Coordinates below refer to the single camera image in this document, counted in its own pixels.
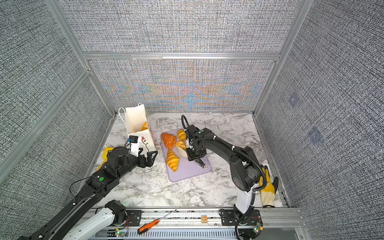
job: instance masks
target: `black mounting plate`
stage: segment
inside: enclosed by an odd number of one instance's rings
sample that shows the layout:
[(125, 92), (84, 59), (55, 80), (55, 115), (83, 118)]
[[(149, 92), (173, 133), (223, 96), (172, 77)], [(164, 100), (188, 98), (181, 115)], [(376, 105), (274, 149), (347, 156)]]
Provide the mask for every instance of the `black mounting plate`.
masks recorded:
[(141, 210), (126, 210), (126, 213), (127, 213), (127, 217), (130, 219), (128, 221), (128, 227), (140, 226), (141, 213), (142, 213)]
[[(235, 218), (235, 211), (233, 209), (231, 210), (225, 210), (225, 209), (220, 209), (219, 215), (221, 216), (221, 224), (223, 226), (235, 226), (237, 223), (237, 219)], [(254, 209), (251, 216), (247, 218), (245, 221), (243, 221), (242, 225), (255, 225), (258, 220), (253, 219), (256, 217), (260, 217), (260, 212), (257, 209)]]

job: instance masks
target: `gray fabric wall panel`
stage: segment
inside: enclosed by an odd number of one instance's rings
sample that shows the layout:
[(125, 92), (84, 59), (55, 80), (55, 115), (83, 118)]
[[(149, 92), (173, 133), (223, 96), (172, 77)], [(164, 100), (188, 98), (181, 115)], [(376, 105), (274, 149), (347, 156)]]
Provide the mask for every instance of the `gray fabric wall panel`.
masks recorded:
[(31, 234), (71, 200), (68, 188), (85, 176), (109, 120), (85, 79), (0, 185), (0, 239)]
[(59, 0), (85, 51), (280, 52), (300, 0)]
[(257, 116), (313, 239), (384, 239), (383, 12), (315, 1)]
[(0, 12), (1, 162), (83, 68), (43, 0)]
[(148, 111), (253, 111), (270, 60), (92, 60), (113, 104)]

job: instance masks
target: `croissant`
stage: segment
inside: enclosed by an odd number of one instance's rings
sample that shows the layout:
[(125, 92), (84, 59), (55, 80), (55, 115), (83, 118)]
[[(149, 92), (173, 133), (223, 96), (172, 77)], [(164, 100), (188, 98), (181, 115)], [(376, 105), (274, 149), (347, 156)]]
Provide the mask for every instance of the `croissant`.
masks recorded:
[(177, 142), (177, 143), (176, 143), (176, 148), (178, 149), (178, 151), (179, 151), (179, 153), (180, 153), (180, 155), (181, 155), (182, 157), (187, 157), (187, 156), (188, 156), (188, 155), (187, 155), (187, 152), (186, 152), (186, 150), (187, 150), (187, 146), (184, 144), (183, 141), (179, 141), (179, 142)]
[(180, 129), (177, 131), (177, 137), (181, 140), (181, 141), (185, 141), (187, 139), (187, 135), (185, 134), (184, 130), (183, 129)]
[(168, 148), (168, 149), (172, 149), (174, 146), (175, 146), (175, 143), (176, 143), (176, 136), (172, 135), (172, 134), (169, 134), (169, 133), (163, 133), (161, 135), (161, 137), (163, 138), (163, 141), (164, 141), (164, 145)]
[(172, 171), (176, 172), (177, 167), (179, 166), (179, 158), (176, 156), (176, 154), (172, 150), (168, 150), (168, 156), (167, 156), (167, 165), (172, 169)]

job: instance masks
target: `marble countertop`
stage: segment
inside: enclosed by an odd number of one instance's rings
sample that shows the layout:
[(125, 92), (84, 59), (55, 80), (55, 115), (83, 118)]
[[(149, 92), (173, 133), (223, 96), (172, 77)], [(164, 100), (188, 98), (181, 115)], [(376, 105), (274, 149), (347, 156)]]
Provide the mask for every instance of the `marble countertop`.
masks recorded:
[[(237, 188), (231, 180), (228, 163), (210, 150), (207, 150), (212, 171), (182, 180), (171, 182), (168, 178), (166, 163), (161, 148), (161, 134), (173, 129), (181, 129), (183, 113), (149, 113), (148, 122), (159, 151), (151, 168), (135, 168), (120, 179), (116, 186), (97, 206), (116, 199), (127, 207), (232, 207), (236, 202)], [(249, 113), (185, 113), (189, 124), (199, 129), (210, 129), (220, 138), (239, 147), (251, 147), (260, 164), (268, 165), (264, 149), (259, 139), (252, 115)], [(127, 140), (123, 121), (117, 116), (110, 131), (105, 147), (122, 146)], [(102, 153), (97, 160), (94, 171), (103, 162)], [(282, 207), (276, 196), (275, 206)], [(260, 192), (255, 204), (261, 207)]]

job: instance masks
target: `red wire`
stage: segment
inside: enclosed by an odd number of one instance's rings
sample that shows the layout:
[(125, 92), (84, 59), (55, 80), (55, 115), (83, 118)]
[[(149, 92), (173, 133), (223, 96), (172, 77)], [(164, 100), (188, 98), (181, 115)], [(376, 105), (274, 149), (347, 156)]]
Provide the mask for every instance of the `red wire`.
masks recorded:
[(127, 232), (125, 233), (125, 236), (124, 236), (124, 238), (127, 236), (127, 234), (128, 234), (128, 225), (129, 225), (129, 220), (130, 220), (131, 218), (128, 218), (127, 219), (127, 222), (126, 222), (126, 224), (127, 224)]

